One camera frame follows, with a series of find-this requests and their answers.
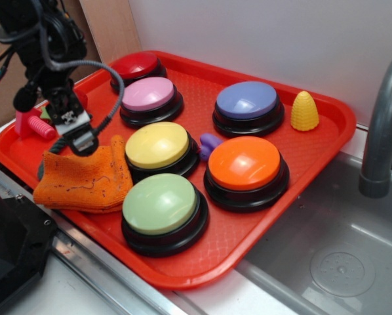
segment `gray faucet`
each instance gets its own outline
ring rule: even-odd
[[[392,62],[382,81],[366,139],[359,191],[371,198],[388,194],[392,170]]]

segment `sink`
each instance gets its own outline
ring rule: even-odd
[[[360,168],[338,154],[237,270],[302,314],[392,314],[392,176],[370,199]]]

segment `orange button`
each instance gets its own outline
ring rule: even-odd
[[[273,180],[281,166],[278,149],[256,136],[240,136],[220,144],[208,161],[214,181],[230,190],[253,190]]]

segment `round button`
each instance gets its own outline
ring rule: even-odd
[[[112,68],[122,79],[142,77],[154,70],[158,65],[157,55],[152,52],[136,52],[128,54],[114,63]]]
[[[159,174],[136,184],[123,202],[123,217],[145,235],[160,235],[183,225],[197,203],[193,185],[175,174]]]
[[[177,123],[162,121],[137,130],[126,143],[131,164],[157,169],[180,159],[189,146],[187,131]]]
[[[272,110],[276,104],[275,89],[262,82],[242,82],[220,92],[216,99],[219,111],[234,119],[251,119]]]
[[[125,89],[123,106],[137,112],[153,110],[167,103],[174,96],[174,85],[165,77],[147,77]]]
[[[281,155],[269,141],[240,136],[220,144],[208,161],[212,178],[230,190],[253,190],[273,180],[281,166]]]

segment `red tray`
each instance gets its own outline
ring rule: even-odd
[[[292,103],[300,89],[270,82],[257,77],[232,72],[164,52],[154,52],[166,66],[168,78],[183,94],[185,109],[175,122],[184,126],[198,140],[206,132],[220,138],[212,124],[212,111],[218,93],[227,86],[242,81],[263,81],[272,85],[285,106],[284,123],[265,136],[282,153],[290,169],[287,192],[268,209],[255,213],[231,213],[209,202],[210,224],[203,237],[190,249],[167,258],[148,258],[137,255],[126,244],[121,233],[121,213],[91,215],[63,210],[80,229],[105,247],[125,265],[150,284],[165,289],[189,289],[207,284],[231,270],[266,230],[282,215],[305,187],[319,174],[340,148],[353,136],[356,119],[342,102],[310,93],[320,115],[317,128],[299,132],[290,126]],[[95,125],[111,110],[117,95],[111,90],[110,76],[98,71],[77,84],[87,93],[87,111]],[[108,145],[112,135],[126,139],[134,129],[126,127],[119,115],[100,135],[100,144]],[[35,188],[37,168],[44,150],[54,141],[37,135],[20,140],[11,125],[0,134],[0,162]],[[189,180],[207,197],[203,186],[206,164],[200,163]]]

